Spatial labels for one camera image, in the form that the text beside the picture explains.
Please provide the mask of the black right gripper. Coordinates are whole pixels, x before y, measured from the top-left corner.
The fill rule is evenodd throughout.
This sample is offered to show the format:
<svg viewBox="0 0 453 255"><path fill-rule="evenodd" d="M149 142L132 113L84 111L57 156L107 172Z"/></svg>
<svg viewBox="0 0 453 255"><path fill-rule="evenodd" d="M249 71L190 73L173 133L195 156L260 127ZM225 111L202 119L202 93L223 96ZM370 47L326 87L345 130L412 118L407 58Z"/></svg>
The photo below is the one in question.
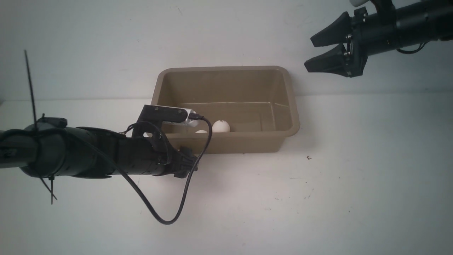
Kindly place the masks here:
<svg viewBox="0 0 453 255"><path fill-rule="evenodd" d="M307 71L358 77L363 74L369 56L401 48L395 7L377 6L376 10L369 15L366 7L361 7L354 10L352 17L343 12L332 24L313 35L310 39L314 47L337 46L307 60L304 63Z"/></svg>

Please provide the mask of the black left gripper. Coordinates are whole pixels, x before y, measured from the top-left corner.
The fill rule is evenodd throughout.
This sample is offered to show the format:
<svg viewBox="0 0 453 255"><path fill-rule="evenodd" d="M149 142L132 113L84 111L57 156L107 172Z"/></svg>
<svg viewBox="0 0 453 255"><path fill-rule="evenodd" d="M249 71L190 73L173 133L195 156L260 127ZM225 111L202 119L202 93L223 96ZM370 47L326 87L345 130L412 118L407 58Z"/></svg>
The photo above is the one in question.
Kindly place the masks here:
<svg viewBox="0 0 453 255"><path fill-rule="evenodd" d="M186 178L197 157L187 147L168 148L169 152L166 147L163 152L155 151L149 138L122 139L117 144L117 166L129 175Z"/></svg>

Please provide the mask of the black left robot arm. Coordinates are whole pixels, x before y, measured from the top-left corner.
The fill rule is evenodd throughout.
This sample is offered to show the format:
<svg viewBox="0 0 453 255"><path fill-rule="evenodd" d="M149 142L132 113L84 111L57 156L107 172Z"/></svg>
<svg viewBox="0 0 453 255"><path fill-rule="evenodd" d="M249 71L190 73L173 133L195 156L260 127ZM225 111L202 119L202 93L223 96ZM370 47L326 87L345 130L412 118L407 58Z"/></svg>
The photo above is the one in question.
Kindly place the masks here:
<svg viewBox="0 0 453 255"><path fill-rule="evenodd" d="M194 166L191 149L177 150L161 138L127 137L106 129L67 126L64 118L40 119L26 129L1 131L1 168L28 176L106 179L118 175L185 178Z"/></svg>

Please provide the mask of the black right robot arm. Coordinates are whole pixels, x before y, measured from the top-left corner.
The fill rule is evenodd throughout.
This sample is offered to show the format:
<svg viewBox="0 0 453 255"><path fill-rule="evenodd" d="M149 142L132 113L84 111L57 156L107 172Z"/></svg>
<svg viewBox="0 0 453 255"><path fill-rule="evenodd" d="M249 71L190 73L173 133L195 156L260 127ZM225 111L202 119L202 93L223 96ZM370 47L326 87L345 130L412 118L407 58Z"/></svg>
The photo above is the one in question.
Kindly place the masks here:
<svg viewBox="0 0 453 255"><path fill-rule="evenodd" d="M332 24L311 37L314 47L334 45L327 53L307 60L310 73L358 77L370 56L388 51L413 54L430 41L452 40L451 0L421 0L395 8L391 0L373 0L369 14L364 0L352 0L354 14L343 12Z"/></svg>

